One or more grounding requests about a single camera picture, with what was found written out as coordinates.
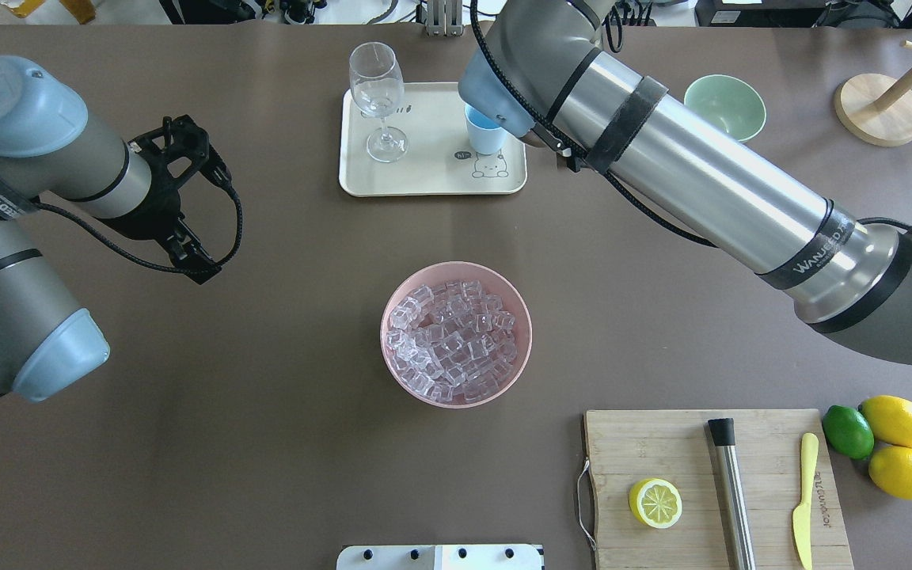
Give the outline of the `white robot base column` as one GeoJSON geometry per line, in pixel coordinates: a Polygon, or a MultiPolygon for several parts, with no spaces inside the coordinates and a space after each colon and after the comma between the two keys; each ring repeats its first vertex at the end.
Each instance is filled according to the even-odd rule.
{"type": "Polygon", "coordinates": [[[430,545],[351,545],[336,569],[544,569],[541,545],[525,542],[430,545]]]}

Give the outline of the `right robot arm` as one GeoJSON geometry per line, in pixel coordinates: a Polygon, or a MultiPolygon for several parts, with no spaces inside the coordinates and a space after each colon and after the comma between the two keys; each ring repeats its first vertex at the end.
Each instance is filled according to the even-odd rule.
{"type": "Polygon", "coordinates": [[[912,225],[865,224],[698,118],[595,44],[611,1],[507,1],[459,93],[507,133],[539,136],[640,192],[855,352],[912,365],[912,225]]]}

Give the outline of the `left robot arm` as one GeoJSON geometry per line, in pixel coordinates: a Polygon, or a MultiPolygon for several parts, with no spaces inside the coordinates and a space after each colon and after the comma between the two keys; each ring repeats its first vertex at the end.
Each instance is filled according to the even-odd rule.
{"type": "Polygon", "coordinates": [[[111,355],[21,218],[55,213],[131,263],[205,283],[230,256],[214,259],[185,221],[180,190],[194,176],[231,199],[235,255],[241,199],[195,120],[165,118],[126,141],[44,66],[0,55],[0,398],[15,393],[39,403],[111,355]]]}

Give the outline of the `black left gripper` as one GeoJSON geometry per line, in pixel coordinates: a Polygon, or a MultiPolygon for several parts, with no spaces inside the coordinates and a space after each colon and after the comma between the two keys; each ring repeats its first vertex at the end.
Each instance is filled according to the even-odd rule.
{"type": "Polygon", "coordinates": [[[134,152],[147,163],[147,194],[129,213],[106,218],[105,225],[135,241],[156,241],[163,246],[175,269],[196,284],[218,275],[220,264],[203,248],[184,222],[180,188],[196,174],[233,198],[231,175],[210,142],[209,134],[190,116],[167,116],[162,126],[131,140],[134,152]]]}

